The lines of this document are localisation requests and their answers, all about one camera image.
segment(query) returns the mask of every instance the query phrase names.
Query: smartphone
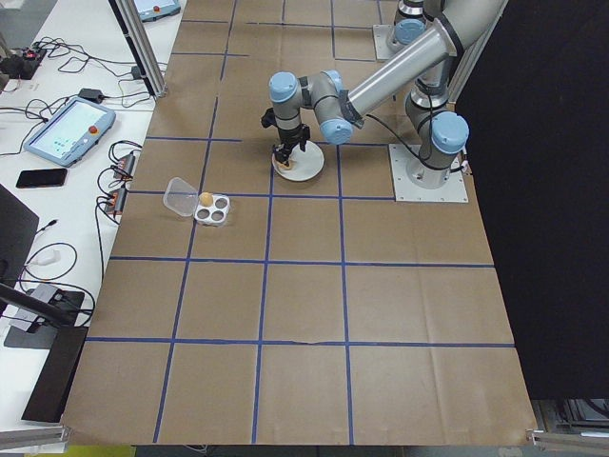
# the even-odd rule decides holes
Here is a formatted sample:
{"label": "smartphone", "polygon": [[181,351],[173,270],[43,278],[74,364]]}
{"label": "smartphone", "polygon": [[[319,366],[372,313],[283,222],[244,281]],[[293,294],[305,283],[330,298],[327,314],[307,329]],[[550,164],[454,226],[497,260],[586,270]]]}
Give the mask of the smartphone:
{"label": "smartphone", "polygon": [[63,186],[67,169],[24,169],[17,179],[18,189],[52,188]]}

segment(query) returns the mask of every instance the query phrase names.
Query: power adapter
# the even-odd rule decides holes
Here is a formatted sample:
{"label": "power adapter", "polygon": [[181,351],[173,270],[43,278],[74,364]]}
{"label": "power adapter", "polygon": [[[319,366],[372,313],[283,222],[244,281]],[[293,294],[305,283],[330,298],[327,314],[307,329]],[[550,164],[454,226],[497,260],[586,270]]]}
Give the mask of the power adapter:
{"label": "power adapter", "polygon": [[106,203],[104,211],[107,214],[120,215],[123,214],[123,208],[127,200],[128,191],[126,188],[119,188],[110,193],[110,200]]}
{"label": "power adapter", "polygon": [[98,89],[80,89],[78,92],[80,98],[89,100],[90,102],[97,103],[98,105],[104,100],[104,94]]}
{"label": "power adapter", "polygon": [[120,179],[121,181],[130,179],[133,176],[133,169],[135,168],[135,155],[127,154],[121,157],[118,159],[116,167],[118,169],[114,171],[114,179]]}
{"label": "power adapter", "polygon": [[142,71],[137,65],[131,67],[131,76],[133,77],[133,81],[142,79]]}

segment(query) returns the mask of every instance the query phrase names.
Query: table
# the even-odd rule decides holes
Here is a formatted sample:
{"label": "table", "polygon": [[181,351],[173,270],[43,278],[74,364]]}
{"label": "table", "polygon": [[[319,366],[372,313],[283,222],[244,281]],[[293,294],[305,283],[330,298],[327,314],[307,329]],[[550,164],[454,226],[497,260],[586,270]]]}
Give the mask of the table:
{"label": "table", "polygon": [[[162,21],[145,23],[145,30],[157,61],[167,64],[171,55],[173,41],[176,36],[182,13],[164,18]],[[74,27],[80,23],[83,27]],[[36,35],[34,41],[44,37],[63,38],[72,45],[81,45],[90,54],[118,62],[132,62],[128,65],[107,64],[115,72],[122,74],[129,72],[133,62],[127,42],[123,37],[116,18],[106,1],[99,0],[59,0],[45,22],[43,28]],[[77,94],[80,89],[100,89],[106,96],[120,96],[121,91],[114,75],[102,68],[98,63],[90,62],[81,72],[60,73],[58,68],[64,65],[71,56],[78,56],[72,52],[65,57],[56,59],[45,58],[31,81],[17,83],[11,81],[6,90],[12,90],[20,84],[15,92],[0,94],[0,106],[24,107],[32,98],[43,98],[48,103],[66,95]],[[81,64],[70,64],[68,70],[76,69]],[[122,83],[126,93],[146,91],[142,81]],[[124,109],[119,100],[107,100],[105,104],[113,109]],[[138,103],[139,110],[153,110],[154,101],[148,100]]]}
{"label": "table", "polygon": [[[173,40],[176,36],[182,13],[162,21],[145,25],[150,42],[157,58],[167,62],[170,57]],[[86,25],[74,27],[74,24]],[[69,43],[82,44],[85,49],[100,57],[115,60],[132,60],[127,43],[122,36],[115,17],[106,2],[97,0],[59,0],[48,20],[37,35],[61,36]],[[59,97],[78,92],[80,88],[101,89],[106,95],[117,94],[116,78],[107,71],[89,64],[84,71],[77,74],[61,74],[57,68],[68,58],[56,60],[45,59],[30,82],[22,82],[21,87],[13,93],[0,94],[0,106],[24,107],[32,98],[42,98],[51,102]],[[137,90],[145,89],[142,82],[137,83]],[[11,82],[6,89],[16,85]],[[17,176],[22,169],[43,169],[55,167],[51,162],[29,152],[15,156],[0,157],[0,183],[15,194],[23,203],[40,217],[44,225],[52,219],[59,223],[39,235],[32,249],[38,249],[52,242],[65,241],[74,245],[78,251],[78,263],[62,281],[86,288],[97,297],[100,278],[100,254],[97,247],[97,234],[94,222],[95,197],[100,194],[96,185],[99,172],[110,165],[107,156],[108,147],[115,141],[128,139],[143,143],[147,127],[154,109],[154,101],[138,104],[131,109],[124,109],[116,101],[105,104],[117,111],[114,126],[102,137],[98,146],[93,148],[85,158],[69,169],[66,184],[56,189],[16,189]],[[2,113],[0,115],[0,153],[13,152],[35,122],[25,119],[22,114]],[[128,153],[132,148],[117,148],[117,153]],[[111,173],[102,179],[103,186],[111,181]],[[106,261],[116,234],[116,227],[100,217],[101,236]],[[62,260],[55,265],[39,267],[38,272],[44,276],[61,273],[71,262],[69,251],[61,250]],[[84,308],[90,307],[87,298]],[[7,319],[0,319],[1,341],[8,330]],[[44,364],[47,351],[0,348],[0,430],[15,430],[35,427],[21,421],[20,417],[38,373]],[[45,451],[61,451],[63,446],[45,447]]]}

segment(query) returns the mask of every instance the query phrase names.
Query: metal frame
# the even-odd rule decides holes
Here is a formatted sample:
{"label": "metal frame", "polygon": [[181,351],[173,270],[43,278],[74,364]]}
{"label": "metal frame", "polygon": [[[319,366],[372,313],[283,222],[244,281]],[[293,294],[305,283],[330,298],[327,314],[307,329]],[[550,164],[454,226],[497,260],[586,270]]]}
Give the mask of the metal frame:
{"label": "metal frame", "polygon": [[148,93],[156,98],[165,96],[167,94],[167,84],[157,63],[135,3],[133,0],[108,1],[131,49],[135,63],[142,72],[142,79],[146,84]]}
{"label": "metal frame", "polygon": [[70,433],[65,426],[0,431],[0,450],[66,443]]}
{"label": "metal frame", "polygon": [[609,435],[593,437],[533,430],[528,432],[528,438],[533,442],[533,446],[541,450],[568,450],[609,456]]}

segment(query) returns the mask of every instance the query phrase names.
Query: black panel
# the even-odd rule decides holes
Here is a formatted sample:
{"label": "black panel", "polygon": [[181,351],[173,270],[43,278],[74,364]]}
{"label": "black panel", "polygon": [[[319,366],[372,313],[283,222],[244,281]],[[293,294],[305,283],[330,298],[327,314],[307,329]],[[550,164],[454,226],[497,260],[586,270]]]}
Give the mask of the black panel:
{"label": "black panel", "polygon": [[24,421],[58,423],[87,337],[87,328],[59,328],[23,413]]}
{"label": "black panel", "polygon": [[457,108],[529,394],[609,398],[609,2],[511,0]]}
{"label": "black panel", "polygon": [[[21,275],[37,228],[38,216],[0,185],[0,281],[7,286]],[[5,308],[0,302],[0,314]]]}

